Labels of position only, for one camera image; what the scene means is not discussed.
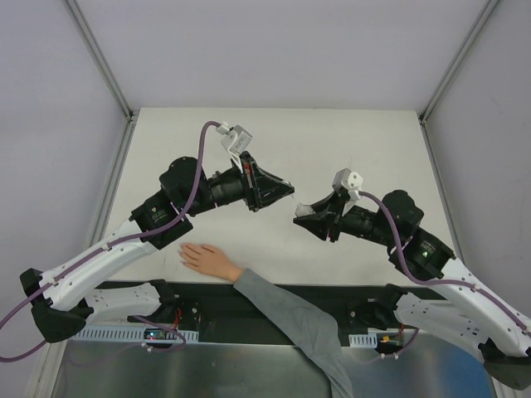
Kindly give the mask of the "person's hand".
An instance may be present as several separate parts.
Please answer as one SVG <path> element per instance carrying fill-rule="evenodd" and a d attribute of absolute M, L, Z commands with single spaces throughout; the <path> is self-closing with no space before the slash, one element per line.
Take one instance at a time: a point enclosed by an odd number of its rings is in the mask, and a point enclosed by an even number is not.
<path fill-rule="evenodd" d="M 243 269 L 234 264 L 226 254 L 211 245 L 184 243 L 179 247 L 181 262 L 187 268 L 213 278 L 235 283 Z"/>

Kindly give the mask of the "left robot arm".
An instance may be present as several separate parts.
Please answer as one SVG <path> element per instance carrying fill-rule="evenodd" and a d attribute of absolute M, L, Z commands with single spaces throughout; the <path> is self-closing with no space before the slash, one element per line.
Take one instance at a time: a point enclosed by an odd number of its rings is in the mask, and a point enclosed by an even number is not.
<path fill-rule="evenodd" d="M 62 342 L 90 323 L 112 318 L 139 315 L 169 321 L 176 304 L 164 280 L 111 290 L 100 289 L 100 284 L 186 235 L 192 230 L 192 216 L 235 201 L 257 212 L 295 191 L 263 170 L 248 152 L 212 177 L 205 176 L 196 158 L 178 158 L 159 181 L 158 192 L 88 250 L 54 269 L 21 274 L 34 323 L 46 342 Z"/>

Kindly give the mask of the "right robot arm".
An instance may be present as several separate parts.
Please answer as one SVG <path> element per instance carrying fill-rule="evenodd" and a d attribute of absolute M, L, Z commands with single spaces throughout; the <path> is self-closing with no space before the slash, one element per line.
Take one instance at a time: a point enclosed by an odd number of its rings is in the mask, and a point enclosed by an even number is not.
<path fill-rule="evenodd" d="M 321 240 L 342 234 L 382 245 L 395 269 L 442 296 L 436 306 L 393 284 L 355 315 L 368 328 L 396 323 L 420 328 L 482 363 L 498 382 L 517 391 L 530 386 L 530 319 L 510 307 L 465 266 L 442 240 L 421 228 L 423 211 L 403 190 L 376 199 L 377 211 L 347 207 L 345 190 L 311 205 L 299 204 L 293 222 Z"/>

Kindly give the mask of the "grey sleeved forearm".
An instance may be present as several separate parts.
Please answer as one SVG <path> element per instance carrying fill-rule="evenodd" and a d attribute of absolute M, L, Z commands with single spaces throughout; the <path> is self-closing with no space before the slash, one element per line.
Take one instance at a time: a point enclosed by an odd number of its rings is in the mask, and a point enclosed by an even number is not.
<path fill-rule="evenodd" d="M 343 364 L 338 324 L 331 315 L 250 269 L 243 270 L 234 288 L 325 374 L 332 397 L 354 396 Z"/>

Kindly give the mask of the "clear nail polish bottle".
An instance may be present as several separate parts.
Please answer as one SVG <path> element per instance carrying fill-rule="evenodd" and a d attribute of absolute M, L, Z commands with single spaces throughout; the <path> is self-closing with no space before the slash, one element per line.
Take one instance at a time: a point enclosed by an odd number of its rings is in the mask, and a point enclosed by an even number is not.
<path fill-rule="evenodd" d="M 316 213 L 316 210 L 311 205 L 298 203 L 295 208 L 296 217 L 311 216 L 311 215 L 314 215 L 315 213 Z"/>

